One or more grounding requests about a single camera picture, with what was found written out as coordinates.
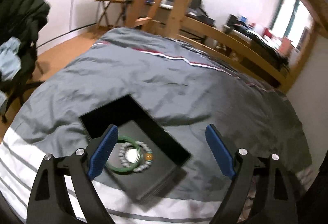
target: bracelet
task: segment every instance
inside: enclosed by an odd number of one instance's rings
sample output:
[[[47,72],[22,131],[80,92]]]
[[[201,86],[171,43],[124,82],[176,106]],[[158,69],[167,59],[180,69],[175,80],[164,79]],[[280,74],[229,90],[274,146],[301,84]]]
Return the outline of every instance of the bracelet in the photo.
[[[145,144],[143,142],[139,142],[139,141],[136,141],[136,143],[138,146],[142,147],[143,150],[146,152],[144,155],[145,163],[142,165],[139,165],[138,167],[133,169],[133,172],[138,173],[138,172],[144,171],[145,169],[147,169],[151,166],[151,164],[153,162],[153,153],[147,144]],[[126,152],[127,152],[127,147],[129,147],[129,146],[134,146],[134,145],[131,144],[131,142],[123,143],[121,146],[121,150],[119,152],[119,158],[121,160],[122,166],[124,166],[125,168],[132,167],[129,165],[129,162],[127,161],[126,156],[125,156]]]
[[[112,171],[115,171],[117,173],[127,173],[127,172],[133,171],[135,168],[138,167],[140,160],[142,158],[140,146],[137,144],[137,142],[135,140],[133,140],[132,138],[127,137],[127,136],[119,136],[117,142],[125,143],[125,144],[128,143],[131,146],[133,146],[137,150],[137,153],[138,153],[137,161],[135,163],[133,163],[131,166],[128,166],[128,167],[124,166],[124,168],[113,167],[109,162],[107,162],[107,166],[109,167],[109,169],[111,169]]]

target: green bangle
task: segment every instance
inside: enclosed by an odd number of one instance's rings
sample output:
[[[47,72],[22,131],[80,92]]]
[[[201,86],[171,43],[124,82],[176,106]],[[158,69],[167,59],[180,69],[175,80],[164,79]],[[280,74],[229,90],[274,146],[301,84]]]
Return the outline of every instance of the green bangle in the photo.
[[[116,167],[113,167],[109,162],[107,162],[107,167],[109,169],[111,169],[112,171],[115,171],[117,173],[127,173],[127,172],[131,172],[133,171],[136,167],[138,167],[139,163],[140,163],[140,160],[142,158],[142,153],[141,153],[141,149],[140,149],[140,146],[136,143],[135,140],[133,140],[132,138],[130,137],[127,137],[127,136],[119,136],[118,137],[118,140],[117,140],[118,143],[125,143],[125,142],[128,142],[130,144],[132,144],[132,146],[137,150],[138,152],[138,158],[137,158],[137,161],[135,163],[133,163],[130,167],[128,168],[116,168]]]

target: gray bedsheet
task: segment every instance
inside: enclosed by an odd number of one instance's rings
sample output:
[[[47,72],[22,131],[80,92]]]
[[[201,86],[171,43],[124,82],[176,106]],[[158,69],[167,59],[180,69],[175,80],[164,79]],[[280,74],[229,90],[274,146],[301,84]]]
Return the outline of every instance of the gray bedsheet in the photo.
[[[186,177],[158,195],[172,201],[191,201],[190,216],[173,221],[161,219],[160,213],[149,216],[132,209],[122,213],[108,208],[113,215],[129,217],[129,221],[149,220],[147,217],[159,217],[157,221],[164,222],[208,221],[217,208],[206,216],[198,215],[193,203],[222,201],[230,184],[205,140],[205,128],[211,123],[224,137],[254,155],[277,153],[288,170],[298,172],[311,164],[302,125],[283,94],[177,42],[128,28],[106,33],[37,88],[11,128],[43,153],[70,155],[87,145],[78,117],[126,94],[131,94],[192,154],[183,167]],[[2,149],[11,148],[13,155],[23,159],[21,162],[31,165],[33,157],[17,153],[17,142],[10,141],[9,135],[4,142]],[[118,188],[105,171],[95,181]]]

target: wooden bed frame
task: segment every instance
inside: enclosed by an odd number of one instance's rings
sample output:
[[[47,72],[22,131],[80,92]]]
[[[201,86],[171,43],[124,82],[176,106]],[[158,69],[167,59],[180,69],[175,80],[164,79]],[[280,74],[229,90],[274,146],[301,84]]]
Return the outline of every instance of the wooden bed frame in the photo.
[[[179,30],[182,26],[200,32],[208,36],[209,38],[212,38],[217,42],[222,43],[223,45],[226,45],[227,47],[231,48],[239,56],[243,56],[254,62],[256,65],[258,65],[261,69],[266,71],[269,75],[271,75],[280,83],[279,90],[284,93],[286,93],[291,88],[296,78],[300,74],[302,68],[304,67],[307,58],[311,53],[314,42],[317,38],[317,34],[319,32],[322,34],[326,34],[326,31],[328,30],[328,5],[325,0],[320,0],[321,3],[318,2],[318,0],[316,0],[315,3],[313,2],[314,0],[301,0],[311,13],[312,17],[314,18],[314,21],[310,32],[304,41],[301,52],[298,55],[297,62],[294,66],[290,67],[290,70],[287,75],[283,75],[280,71],[276,70],[276,68],[274,68],[257,53],[252,51],[245,44],[230,37],[227,34],[224,34],[221,31],[218,31],[215,28],[212,28],[202,22],[185,16],[185,12],[190,0],[174,0],[174,7],[172,8],[169,14],[169,18],[165,28],[161,28],[160,23],[158,21],[153,20],[162,0],[155,0],[154,4],[151,6],[148,12],[147,17],[138,18],[140,16],[140,12],[142,11],[145,1],[146,0],[134,0],[130,8],[130,12],[127,16],[127,27],[132,28],[143,25],[143,31],[186,41],[193,45],[195,48],[205,51],[211,56],[217,57],[227,62],[240,72],[246,73],[256,79],[262,80],[254,72],[241,65],[240,62],[235,61],[233,58],[230,58],[231,56],[228,57],[212,48],[209,48],[199,42],[196,42],[179,34]]]

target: window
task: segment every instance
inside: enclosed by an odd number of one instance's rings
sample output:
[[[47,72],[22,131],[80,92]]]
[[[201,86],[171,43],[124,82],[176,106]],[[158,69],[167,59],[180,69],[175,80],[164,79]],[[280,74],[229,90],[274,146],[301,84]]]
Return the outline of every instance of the window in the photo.
[[[300,0],[281,0],[271,30],[274,36],[288,37],[296,48],[305,28],[310,28],[312,18]]]

